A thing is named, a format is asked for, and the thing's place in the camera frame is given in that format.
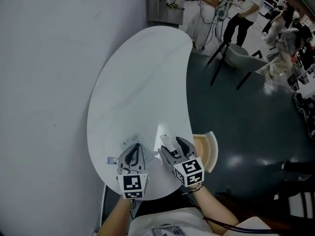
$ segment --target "wrist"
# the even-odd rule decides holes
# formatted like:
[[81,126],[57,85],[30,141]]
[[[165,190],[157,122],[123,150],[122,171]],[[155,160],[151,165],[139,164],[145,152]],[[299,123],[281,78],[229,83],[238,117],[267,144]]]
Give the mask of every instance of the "wrist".
[[124,197],[121,196],[118,202],[125,207],[132,207],[132,199],[124,199]]
[[199,183],[196,183],[196,184],[193,184],[193,185],[189,186],[188,188],[190,190],[194,190],[194,189],[197,189],[198,187],[199,187]]

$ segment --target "black pants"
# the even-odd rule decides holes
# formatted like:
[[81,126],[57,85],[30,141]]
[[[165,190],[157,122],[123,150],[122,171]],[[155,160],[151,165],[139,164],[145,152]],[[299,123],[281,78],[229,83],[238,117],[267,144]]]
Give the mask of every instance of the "black pants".
[[236,14],[227,24],[227,27],[224,32],[224,40],[227,42],[232,41],[232,36],[235,32],[235,28],[238,26],[238,34],[237,34],[237,45],[242,46],[246,35],[247,30],[250,26],[253,25],[254,22],[247,20],[246,18],[239,18],[238,14]]
[[292,197],[300,192],[315,192],[315,161],[306,163],[286,162],[284,170],[313,176],[305,181],[284,181],[280,187],[279,198]]
[[291,23],[292,23],[292,20],[286,21],[286,23],[284,24],[284,27],[288,29]]

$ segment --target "white shirt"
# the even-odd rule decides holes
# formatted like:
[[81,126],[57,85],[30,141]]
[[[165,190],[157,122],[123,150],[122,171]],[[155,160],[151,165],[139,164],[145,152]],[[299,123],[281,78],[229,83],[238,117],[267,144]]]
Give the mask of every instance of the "white shirt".
[[300,18],[300,14],[297,11],[293,13],[293,19]]
[[255,11],[254,13],[247,15],[245,18],[251,22],[255,22],[257,20],[258,14],[262,6],[264,5],[264,0],[245,0],[245,2],[242,5],[242,9],[240,13],[244,13],[248,11],[254,4],[257,4],[259,6],[259,9]]
[[217,236],[196,208],[182,208],[135,218],[128,236]]

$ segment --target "kidney-shaped table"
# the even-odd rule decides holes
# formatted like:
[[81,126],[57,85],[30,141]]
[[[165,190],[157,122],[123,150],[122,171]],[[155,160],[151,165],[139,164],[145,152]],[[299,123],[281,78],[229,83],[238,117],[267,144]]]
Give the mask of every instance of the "kidney-shaped table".
[[121,194],[118,158],[133,142],[144,147],[149,174],[143,200],[165,197],[181,186],[158,154],[160,135],[193,143],[186,99],[191,39],[181,30],[157,26],[127,40],[104,66],[89,106],[88,146],[105,184]]

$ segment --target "black cable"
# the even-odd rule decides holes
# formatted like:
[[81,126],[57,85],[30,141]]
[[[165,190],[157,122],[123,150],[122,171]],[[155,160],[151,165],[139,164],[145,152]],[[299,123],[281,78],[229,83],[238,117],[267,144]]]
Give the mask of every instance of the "black cable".
[[[211,24],[210,30],[209,30],[208,35],[207,35],[207,38],[205,39],[205,42],[204,42],[204,44],[203,44],[203,49],[204,49],[204,47],[205,47],[207,44],[209,44],[210,41],[212,40],[212,37],[213,37],[213,22],[214,22],[214,20],[215,20],[217,11],[218,11],[221,7],[224,7],[224,6],[227,7],[227,5],[228,5],[228,0],[226,1],[225,4],[219,6],[218,8],[215,9],[215,13],[214,13],[214,15],[213,15],[213,19],[212,19],[212,22],[211,22],[210,24],[209,24],[209,23],[206,23],[205,20],[204,20],[204,18],[203,18],[203,16],[202,16],[202,13],[201,13],[201,0],[200,0],[200,3],[199,3],[198,5],[199,5],[199,7],[200,7],[200,16],[201,16],[201,18],[202,18],[202,21],[203,21],[205,24],[207,24],[207,25],[210,25],[210,24]],[[210,38],[210,40],[206,43],[206,41],[207,41],[207,39],[208,39],[208,37],[209,37],[209,34],[210,34],[210,31],[211,31],[211,30],[212,30],[211,38]]]
[[[200,213],[204,216],[201,208],[199,206],[197,206],[195,204],[195,202],[190,199],[188,196],[188,201],[196,208],[200,211]],[[211,219],[208,218],[206,216],[204,216],[203,218],[206,221],[210,221],[213,222],[225,229],[231,230],[231,231],[235,231],[238,233],[245,233],[245,234],[285,234],[285,233],[292,233],[292,232],[297,232],[298,230],[293,230],[293,229],[247,229],[247,228],[241,228],[241,227],[237,227],[237,226],[232,226],[229,224],[225,224],[223,222],[217,221],[215,219]]]
[[170,2],[171,3],[167,3],[166,5],[174,9],[185,10],[185,8],[179,8],[179,5],[176,4],[176,0],[170,0]]
[[132,214],[131,214],[131,211],[130,211],[130,216],[131,216],[131,219],[133,220],[133,216],[132,216]]
[[199,185],[197,188],[195,188],[194,190],[189,191],[189,192],[186,192],[186,193],[183,193],[182,196],[188,195],[188,194],[191,194],[191,193],[194,193],[194,192],[200,190],[203,186],[204,186],[203,184],[200,184],[200,185]]

